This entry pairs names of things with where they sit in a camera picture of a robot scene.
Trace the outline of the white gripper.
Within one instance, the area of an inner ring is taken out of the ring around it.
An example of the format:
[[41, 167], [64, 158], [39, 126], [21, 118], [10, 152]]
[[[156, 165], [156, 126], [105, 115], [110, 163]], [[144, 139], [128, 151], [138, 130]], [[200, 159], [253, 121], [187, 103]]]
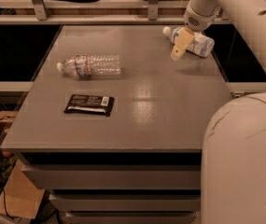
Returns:
[[191, 5], [187, 6], [184, 14], [184, 22], [188, 28], [182, 29], [176, 38], [171, 52], [171, 58], [174, 61], [178, 61], [186, 52], [187, 47], [193, 42], [193, 31], [201, 32], [206, 30], [213, 23], [219, 11], [220, 6], [215, 6], [210, 9], [210, 14], [203, 15], [199, 11], [195, 11]]

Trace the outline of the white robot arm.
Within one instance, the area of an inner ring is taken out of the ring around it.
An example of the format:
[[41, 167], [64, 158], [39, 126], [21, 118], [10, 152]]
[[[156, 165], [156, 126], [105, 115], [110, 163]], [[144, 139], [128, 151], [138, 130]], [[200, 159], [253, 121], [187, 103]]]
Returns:
[[[219, 11], [266, 73], [266, 0], [190, 0], [184, 22], [203, 31]], [[266, 224], [266, 92], [231, 100], [206, 128], [201, 224]]]

